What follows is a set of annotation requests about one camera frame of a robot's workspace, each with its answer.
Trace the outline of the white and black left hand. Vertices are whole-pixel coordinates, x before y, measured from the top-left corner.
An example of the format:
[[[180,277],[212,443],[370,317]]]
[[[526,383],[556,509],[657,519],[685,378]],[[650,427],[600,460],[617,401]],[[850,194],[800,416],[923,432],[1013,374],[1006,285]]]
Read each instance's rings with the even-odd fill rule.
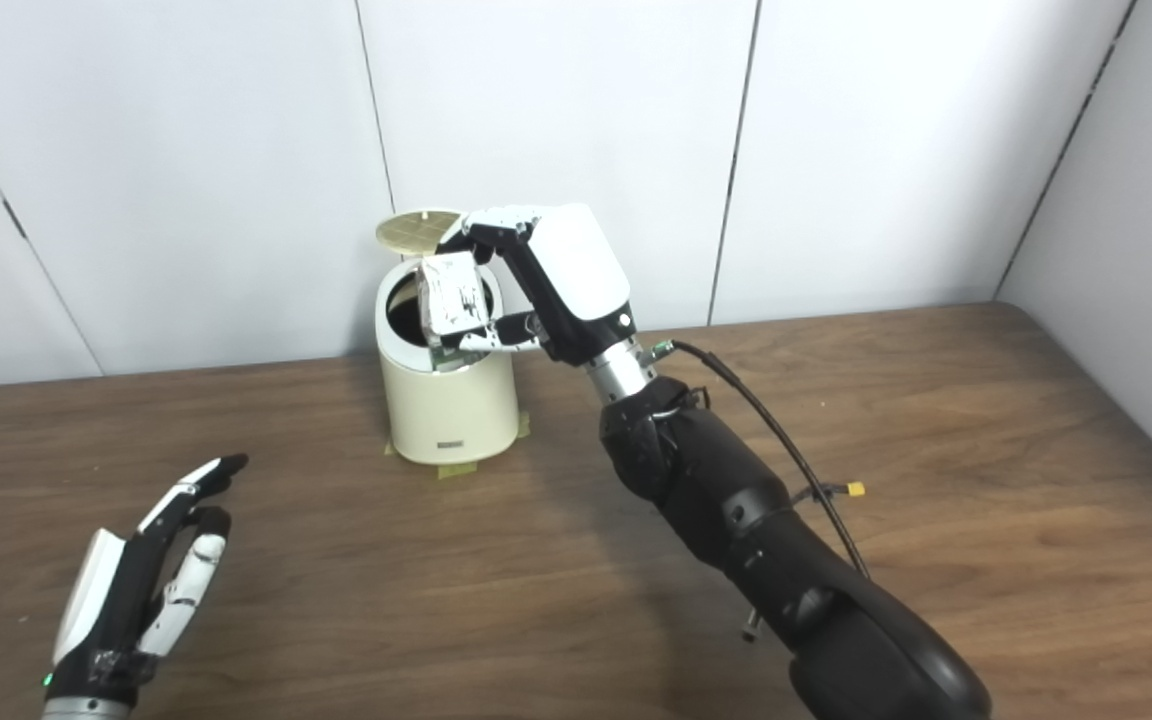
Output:
[[[206,498],[227,491],[248,461],[215,457],[185,473],[127,538],[96,530],[52,647],[41,717],[131,717],[227,551],[230,514]]]

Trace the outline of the white and black right hand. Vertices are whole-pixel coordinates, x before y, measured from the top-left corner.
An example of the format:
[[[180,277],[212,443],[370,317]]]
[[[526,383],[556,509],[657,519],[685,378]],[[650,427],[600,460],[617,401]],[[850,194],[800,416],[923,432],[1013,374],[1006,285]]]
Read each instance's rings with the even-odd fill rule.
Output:
[[[435,255],[477,265],[505,262],[531,306],[526,313],[484,316],[468,302],[470,287],[439,288],[429,334],[470,353],[541,348],[550,359],[579,366],[637,331],[626,270],[593,210],[509,205],[468,211],[439,240]]]

